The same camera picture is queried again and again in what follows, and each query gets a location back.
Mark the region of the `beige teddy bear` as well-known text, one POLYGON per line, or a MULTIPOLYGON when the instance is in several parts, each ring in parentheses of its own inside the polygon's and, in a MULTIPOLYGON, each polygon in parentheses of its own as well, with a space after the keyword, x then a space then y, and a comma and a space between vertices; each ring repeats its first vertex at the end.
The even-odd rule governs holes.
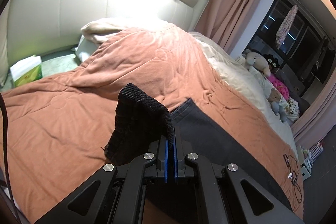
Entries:
POLYGON ((262 72, 265 77, 270 77, 271 71, 268 61, 260 55, 260 53, 245 50, 243 56, 245 57, 246 68, 254 67, 258 71, 262 72))

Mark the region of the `dark denim pants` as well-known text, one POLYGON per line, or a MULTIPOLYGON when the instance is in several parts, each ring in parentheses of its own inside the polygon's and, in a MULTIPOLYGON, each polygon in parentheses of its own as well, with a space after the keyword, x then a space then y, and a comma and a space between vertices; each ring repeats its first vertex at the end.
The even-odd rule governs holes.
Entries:
POLYGON ((104 148, 105 157, 116 165, 127 164, 146 153, 161 136, 171 138, 174 127, 194 152, 218 165, 237 164, 284 206, 293 209, 284 190, 259 161, 192 99, 168 111, 134 84, 127 84, 118 94, 115 130, 104 148))

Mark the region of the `floral hanging garment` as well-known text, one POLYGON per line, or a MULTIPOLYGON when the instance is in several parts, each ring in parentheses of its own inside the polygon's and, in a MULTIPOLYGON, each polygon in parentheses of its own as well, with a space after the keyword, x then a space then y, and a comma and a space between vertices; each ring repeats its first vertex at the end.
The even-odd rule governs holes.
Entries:
POLYGON ((284 20, 282 21, 282 23, 280 24, 279 29, 276 32, 276 48, 279 50, 295 20, 295 16, 298 12, 298 6, 294 5, 290 11, 287 13, 286 17, 284 18, 284 20))

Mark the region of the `pink plush toy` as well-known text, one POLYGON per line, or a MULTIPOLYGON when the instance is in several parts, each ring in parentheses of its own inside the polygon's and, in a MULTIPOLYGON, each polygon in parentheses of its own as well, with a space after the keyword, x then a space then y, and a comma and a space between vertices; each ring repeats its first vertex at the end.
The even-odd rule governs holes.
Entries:
POLYGON ((278 92, 285 98, 285 100, 289 99, 290 97, 289 90, 282 81, 278 80, 276 76, 273 74, 271 74, 267 79, 278 90, 278 92))

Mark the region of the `dark hanging clothes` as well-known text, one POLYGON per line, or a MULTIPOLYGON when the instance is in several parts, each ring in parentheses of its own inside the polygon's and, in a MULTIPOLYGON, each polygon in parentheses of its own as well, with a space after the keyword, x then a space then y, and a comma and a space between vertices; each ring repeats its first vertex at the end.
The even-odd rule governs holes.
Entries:
POLYGON ((301 79, 305 81, 314 67, 319 68, 322 64, 323 58, 325 56, 326 48, 329 44, 329 40, 325 35, 321 42, 318 45, 318 48, 315 50, 312 59, 309 61, 307 67, 301 75, 301 79))

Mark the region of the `orange-brown duvet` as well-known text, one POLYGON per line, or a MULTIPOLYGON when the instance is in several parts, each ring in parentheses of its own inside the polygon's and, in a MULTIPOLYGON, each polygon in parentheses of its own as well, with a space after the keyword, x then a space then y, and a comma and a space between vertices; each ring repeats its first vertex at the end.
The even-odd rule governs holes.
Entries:
POLYGON ((296 156, 265 115, 225 83, 201 45, 176 26, 128 28, 76 69, 3 93, 8 113, 11 188, 30 222, 37 221, 105 162, 117 96, 135 84, 174 110, 191 99, 275 179, 298 217, 303 193, 288 177, 284 155, 296 156))

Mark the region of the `pale pillow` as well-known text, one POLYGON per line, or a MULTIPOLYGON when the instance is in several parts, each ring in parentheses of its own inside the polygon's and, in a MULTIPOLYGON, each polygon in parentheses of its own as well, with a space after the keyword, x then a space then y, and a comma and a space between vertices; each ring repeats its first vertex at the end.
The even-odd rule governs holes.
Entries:
POLYGON ((80 37, 78 46, 75 48, 75 55, 80 60, 81 63, 86 61, 93 53, 98 49, 98 46, 84 38, 82 35, 80 37))

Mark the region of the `small grey teddy bear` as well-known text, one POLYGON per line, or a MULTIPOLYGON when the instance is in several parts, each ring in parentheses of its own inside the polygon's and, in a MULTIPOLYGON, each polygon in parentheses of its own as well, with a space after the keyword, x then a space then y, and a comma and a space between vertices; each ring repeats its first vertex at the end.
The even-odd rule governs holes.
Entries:
POLYGON ((272 88, 268 97, 268 102, 270 103, 274 114, 280 117, 280 121, 282 121, 282 123, 285 123, 287 117, 284 108, 280 105, 280 100, 281 94, 277 91, 277 89, 272 88))

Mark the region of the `white bedside drawer cabinet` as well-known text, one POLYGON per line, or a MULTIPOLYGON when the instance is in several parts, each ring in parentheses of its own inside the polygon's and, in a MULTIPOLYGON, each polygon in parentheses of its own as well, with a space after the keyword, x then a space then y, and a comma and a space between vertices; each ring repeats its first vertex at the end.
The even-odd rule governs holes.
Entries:
POLYGON ((296 149, 302 178, 306 180, 311 176, 313 164, 323 152, 324 148, 322 143, 318 142, 310 149, 306 149, 301 145, 298 145, 296 149))

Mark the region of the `black plush toy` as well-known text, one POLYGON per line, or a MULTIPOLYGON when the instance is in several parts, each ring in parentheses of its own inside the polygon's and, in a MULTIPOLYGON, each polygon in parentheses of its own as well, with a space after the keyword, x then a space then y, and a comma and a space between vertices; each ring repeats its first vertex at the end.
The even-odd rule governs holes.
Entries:
POLYGON ((271 54, 264 54, 263 57, 268 62, 270 70, 274 70, 274 69, 279 69, 280 68, 280 64, 278 63, 278 59, 276 57, 274 57, 273 55, 271 55, 271 54))

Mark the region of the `green tissue box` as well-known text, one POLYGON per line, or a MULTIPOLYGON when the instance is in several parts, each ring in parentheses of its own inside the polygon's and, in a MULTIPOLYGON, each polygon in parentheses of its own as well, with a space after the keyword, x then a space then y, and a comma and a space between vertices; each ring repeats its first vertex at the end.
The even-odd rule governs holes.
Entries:
POLYGON ((43 77, 42 58, 32 55, 22 59, 10 67, 10 74, 15 88, 40 80, 43 77))

